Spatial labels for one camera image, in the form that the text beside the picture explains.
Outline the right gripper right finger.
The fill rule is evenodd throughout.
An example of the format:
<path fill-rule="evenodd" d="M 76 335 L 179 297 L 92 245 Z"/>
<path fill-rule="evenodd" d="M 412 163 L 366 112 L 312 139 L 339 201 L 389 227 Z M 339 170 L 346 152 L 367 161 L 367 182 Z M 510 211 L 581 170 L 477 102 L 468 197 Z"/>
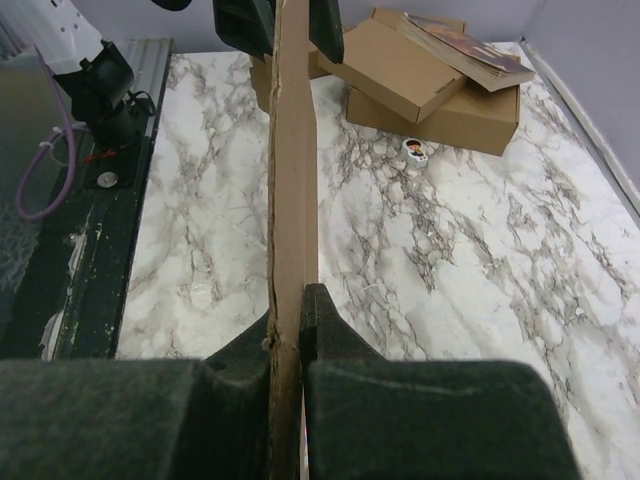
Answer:
<path fill-rule="evenodd" d="M 322 284 L 300 322 L 314 479 L 576 479 L 541 376 L 513 361 L 390 361 Z"/>

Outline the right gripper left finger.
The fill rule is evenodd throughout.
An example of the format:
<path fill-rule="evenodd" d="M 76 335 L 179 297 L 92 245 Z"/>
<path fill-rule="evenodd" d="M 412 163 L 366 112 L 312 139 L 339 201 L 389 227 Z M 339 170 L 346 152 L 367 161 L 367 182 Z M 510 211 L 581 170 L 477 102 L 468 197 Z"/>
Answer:
<path fill-rule="evenodd" d="M 5 479 L 264 479 L 264 320 L 204 360 L 5 360 Z"/>

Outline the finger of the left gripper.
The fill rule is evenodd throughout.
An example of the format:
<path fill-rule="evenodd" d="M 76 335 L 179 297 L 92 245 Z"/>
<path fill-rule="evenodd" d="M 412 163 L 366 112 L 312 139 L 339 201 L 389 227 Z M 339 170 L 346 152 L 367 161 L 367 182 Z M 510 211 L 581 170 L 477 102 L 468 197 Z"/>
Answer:
<path fill-rule="evenodd" d="M 309 34 L 311 42 L 332 63 L 344 59 L 344 39 L 338 0 L 309 1 Z"/>
<path fill-rule="evenodd" d="M 250 56 L 273 55 L 275 2 L 213 0 L 215 31 L 220 40 Z"/>

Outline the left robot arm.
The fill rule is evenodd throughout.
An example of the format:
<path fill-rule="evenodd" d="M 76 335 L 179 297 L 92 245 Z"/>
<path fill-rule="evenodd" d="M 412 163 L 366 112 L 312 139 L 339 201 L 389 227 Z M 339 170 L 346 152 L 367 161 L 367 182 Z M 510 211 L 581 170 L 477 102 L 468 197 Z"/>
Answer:
<path fill-rule="evenodd" d="M 215 32 L 224 44 L 271 58 L 274 101 L 286 84 L 308 88 L 310 45 L 333 63 L 344 59 L 336 1 L 215 1 L 212 8 Z M 124 148 L 134 142 L 135 127 L 124 101 L 133 70 L 73 2 L 4 1 L 1 12 L 10 26 L 26 34 L 49 75 L 70 97 L 73 116 L 99 145 Z"/>

